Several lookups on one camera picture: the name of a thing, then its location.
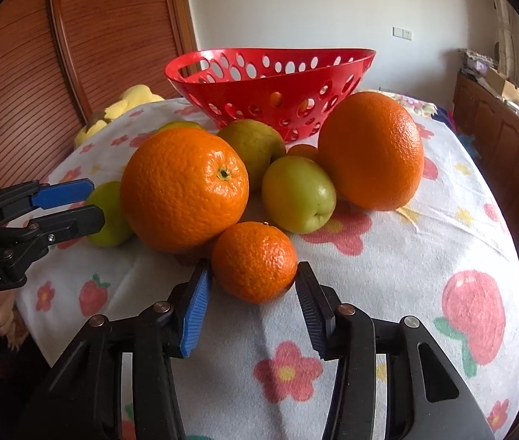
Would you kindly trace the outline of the large orange with stem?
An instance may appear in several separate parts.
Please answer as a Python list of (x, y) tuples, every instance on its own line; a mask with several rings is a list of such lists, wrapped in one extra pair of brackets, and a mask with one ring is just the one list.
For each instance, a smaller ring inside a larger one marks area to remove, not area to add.
[(237, 224), (249, 175), (237, 152), (199, 128), (162, 131), (129, 159), (120, 182), (123, 214), (150, 248), (179, 254)]

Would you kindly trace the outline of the small mandarin orange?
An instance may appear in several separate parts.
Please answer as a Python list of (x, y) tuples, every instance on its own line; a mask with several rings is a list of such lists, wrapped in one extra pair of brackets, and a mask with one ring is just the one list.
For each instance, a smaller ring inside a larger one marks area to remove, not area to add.
[(293, 285), (297, 255), (277, 227), (245, 221), (225, 230), (212, 251), (216, 282), (230, 295), (251, 304), (275, 299)]

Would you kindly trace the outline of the green apple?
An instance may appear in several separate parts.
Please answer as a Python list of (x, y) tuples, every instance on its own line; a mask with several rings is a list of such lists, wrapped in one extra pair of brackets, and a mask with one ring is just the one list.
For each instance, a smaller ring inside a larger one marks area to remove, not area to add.
[(336, 190), (314, 161), (284, 156), (269, 165), (261, 183), (261, 198), (269, 218), (294, 234), (318, 231), (336, 208)]

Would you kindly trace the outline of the small green fruit left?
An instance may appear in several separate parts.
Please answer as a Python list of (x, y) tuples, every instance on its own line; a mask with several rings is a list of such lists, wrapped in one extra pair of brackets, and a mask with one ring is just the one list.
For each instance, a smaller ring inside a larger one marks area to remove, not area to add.
[(88, 240), (101, 248), (116, 248), (133, 236), (133, 230), (123, 216), (120, 204), (120, 181), (99, 185), (86, 200), (88, 205), (100, 208), (104, 215), (103, 228), (90, 234)]

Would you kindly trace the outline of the floral white blanket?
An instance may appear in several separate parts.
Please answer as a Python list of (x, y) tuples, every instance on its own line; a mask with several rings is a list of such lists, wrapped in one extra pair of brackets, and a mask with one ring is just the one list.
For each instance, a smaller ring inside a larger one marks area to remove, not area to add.
[[(477, 167), (430, 106), (411, 102), (426, 165), (413, 200), (394, 212), (338, 203), (320, 231), (296, 235), (317, 279), (370, 316), (418, 317), (466, 381), (496, 438), (519, 410), (519, 259)], [(131, 317), (190, 277), (175, 257), (138, 239), (53, 247), (17, 299), (54, 363), (89, 316)], [(198, 346), (173, 364), (191, 439), (317, 439), (335, 364), (312, 349), (298, 299), (251, 305), (215, 288)]]

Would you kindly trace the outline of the yellow plush toy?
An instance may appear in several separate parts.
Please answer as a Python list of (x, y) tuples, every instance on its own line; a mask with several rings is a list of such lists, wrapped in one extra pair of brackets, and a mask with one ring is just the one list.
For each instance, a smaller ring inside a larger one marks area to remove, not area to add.
[(162, 101), (162, 96), (154, 93), (145, 84), (137, 84), (127, 88), (116, 102), (98, 110), (89, 117), (89, 122), (83, 127), (74, 139), (74, 147), (78, 148), (97, 132), (106, 128), (110, 122), (127, 112), (132, 112), (139, 105)]

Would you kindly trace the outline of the wooden headboard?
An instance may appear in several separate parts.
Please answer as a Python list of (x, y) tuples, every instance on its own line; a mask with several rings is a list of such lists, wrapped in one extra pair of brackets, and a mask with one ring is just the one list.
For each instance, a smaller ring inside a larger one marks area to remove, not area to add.
[(174, 98), (165, 66), (195, 46), (188, 0), (3, 0), (0, 188), (50, 174), (127, 88)]

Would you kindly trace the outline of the yellow-green lemon fruit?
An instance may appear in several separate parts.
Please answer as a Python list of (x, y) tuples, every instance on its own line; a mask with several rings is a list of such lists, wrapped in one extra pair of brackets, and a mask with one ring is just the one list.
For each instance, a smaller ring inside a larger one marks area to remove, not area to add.
[(171, 130), (171, 129), (177, 129), (177, 128), (195, 128), (195, 129), (201, 129), (203, 130), (204, 127), (194, 121), (190, 120), (174, 120), (170, 121), (162, 126), (160, 126), (157, 129), (157, 133), (161, 133), (163, 131)]

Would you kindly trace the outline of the yellow-green pear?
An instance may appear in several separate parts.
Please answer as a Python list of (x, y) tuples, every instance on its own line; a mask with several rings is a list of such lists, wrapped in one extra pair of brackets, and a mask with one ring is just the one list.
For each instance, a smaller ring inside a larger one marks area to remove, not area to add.
[(286, 145), (279, 132), (260, 121), (239, 119), (220, 129), (217, 135), (228, 142), (244, 162), (252, 192), (261, 189), (269, 165), (286, 155)]

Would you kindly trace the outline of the wooden sideboard cabinet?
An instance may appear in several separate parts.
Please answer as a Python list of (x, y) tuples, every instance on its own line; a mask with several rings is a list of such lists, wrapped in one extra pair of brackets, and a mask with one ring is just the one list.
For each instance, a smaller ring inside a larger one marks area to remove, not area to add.
[(457, 75), (452, 102), (455, 126), (472, 138), (472, 158), (519, 252), (519, 115), (462, 73)]

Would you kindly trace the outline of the small orange behind apple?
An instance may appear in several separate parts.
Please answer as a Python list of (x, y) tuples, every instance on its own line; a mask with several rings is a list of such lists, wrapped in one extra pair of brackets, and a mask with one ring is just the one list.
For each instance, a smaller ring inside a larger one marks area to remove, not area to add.
[(291, 146), (286, 153), (287, 156), (303, 157), (314, 162), (318, 161), (318, 149), (310, 144), (297, 144)]

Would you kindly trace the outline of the red perforated plastic basket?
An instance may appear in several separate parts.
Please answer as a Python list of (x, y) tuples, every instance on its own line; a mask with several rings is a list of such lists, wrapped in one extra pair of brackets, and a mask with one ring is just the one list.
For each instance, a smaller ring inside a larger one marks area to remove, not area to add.
[(376, 56), (362, 48), (225, 48), (184, 54), (164, 73), (219, 129), (254, 119), (295, 142), (320, 130)]

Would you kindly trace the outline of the cardboard box on cabinet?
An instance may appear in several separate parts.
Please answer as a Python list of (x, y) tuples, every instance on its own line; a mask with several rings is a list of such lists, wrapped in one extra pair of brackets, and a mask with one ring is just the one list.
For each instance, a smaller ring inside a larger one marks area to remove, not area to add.
[(498, 70), (494, 70), (493, 67), (489, 67), (486, 70), (485, 80), (491, 88), (494, 89), (496, 94), (502, 96), (519, 105), (519, 87), (513, 82), (508, 81), (504, 74), (501, 74)]

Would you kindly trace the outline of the stack of papers on cabinet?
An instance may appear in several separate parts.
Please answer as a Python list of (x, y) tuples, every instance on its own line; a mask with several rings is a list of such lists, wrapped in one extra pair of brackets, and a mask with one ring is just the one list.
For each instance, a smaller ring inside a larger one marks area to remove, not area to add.
[(485, 77), (489, 69), (497, 69), (495, 60), (472, 50), (459, 48), (458, 55), (461, 58), (462, 67), (473, 74), (479, 74), (480, 77)]

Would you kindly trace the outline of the white wall switch plate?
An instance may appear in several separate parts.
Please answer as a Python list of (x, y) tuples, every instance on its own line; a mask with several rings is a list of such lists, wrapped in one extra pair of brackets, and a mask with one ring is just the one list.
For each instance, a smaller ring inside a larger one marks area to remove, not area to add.
[(404, 28), (394, 27), (393, 36), (395, 38), (404, 39), (407, 41), (413, 40), (413, 33), (410, 30)]

